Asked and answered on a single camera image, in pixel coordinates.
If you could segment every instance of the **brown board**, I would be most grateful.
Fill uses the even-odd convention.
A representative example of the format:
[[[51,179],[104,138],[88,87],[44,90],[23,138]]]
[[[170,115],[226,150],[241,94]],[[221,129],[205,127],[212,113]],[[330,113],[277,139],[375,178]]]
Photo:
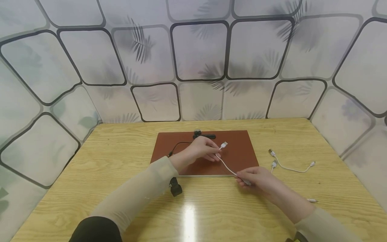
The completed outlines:
[[[222,149],[221,158],[233,172],[252,166],[259,166],[247,130],[203,131],[202,134],[215,134],[216,138],[213,141],[219,147],[225,141],[228,143]],[[168,156],[173,147],[179,142],[192,142],[193,135],[193,132],[159,133],[151,163],[163,156]],[[189,145],[185,143],[178,144],[173,153],[176,154]],[[182,170],[179,175],[232,175],[232,173],[226,169],[221,161],[211,162],[204,158],[199,158],[195,163]]]

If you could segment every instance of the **table surface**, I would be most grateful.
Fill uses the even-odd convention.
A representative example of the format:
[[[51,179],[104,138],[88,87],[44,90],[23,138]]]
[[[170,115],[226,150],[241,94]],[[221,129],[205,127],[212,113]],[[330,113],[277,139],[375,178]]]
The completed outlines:
[[[248,130],[261,166],[281,163],[307,173],[274,174],[330,212],[364,241],[385,241],[387,215],[307,119],[101,124],[47,192],[13,242],[68,241],[78,223],[110,192],[149,165],[159,132]],[[153,201],[124,241],[285,241],[293,224],[266,200],[241,191],[231,177],[179,178],[183,194]]]

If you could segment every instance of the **beige sleeve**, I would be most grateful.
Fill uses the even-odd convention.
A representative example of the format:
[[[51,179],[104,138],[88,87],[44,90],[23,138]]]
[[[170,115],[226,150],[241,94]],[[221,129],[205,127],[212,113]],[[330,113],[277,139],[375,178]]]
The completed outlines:
[[[296,229],[310,242],[361,242],[360,238],[321,208],[296,223]]]
[[[109,194],[90,214],[112,220],[122,234],[138,212],[169,187],[178,172],[164,156]]]

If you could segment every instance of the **black cable clip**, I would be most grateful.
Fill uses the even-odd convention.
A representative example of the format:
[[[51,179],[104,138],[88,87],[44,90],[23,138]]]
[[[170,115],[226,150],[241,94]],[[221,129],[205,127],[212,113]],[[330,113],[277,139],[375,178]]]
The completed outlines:
[[[193,136],[192,138],[193,139],[196,139],[198,138],[199,136],[204,136],[204,137],[207,137],[209,139],[215,139],[216,138],[216,135],[215,134],[202,134],[202,131],[200,131],[200,129],[197,129],[193,132]]]
[[[170,181],[171,193],[174,197],[183,193],[182,186],[177,183],[177,178],[173,177]]]

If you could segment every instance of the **wall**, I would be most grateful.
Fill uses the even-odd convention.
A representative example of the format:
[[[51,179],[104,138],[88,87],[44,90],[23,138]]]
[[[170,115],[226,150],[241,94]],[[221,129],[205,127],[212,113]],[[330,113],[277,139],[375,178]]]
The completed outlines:
[[[2,0],[0,27],[1,237],[99,115],[308,118],[387,210],[385,0]]]

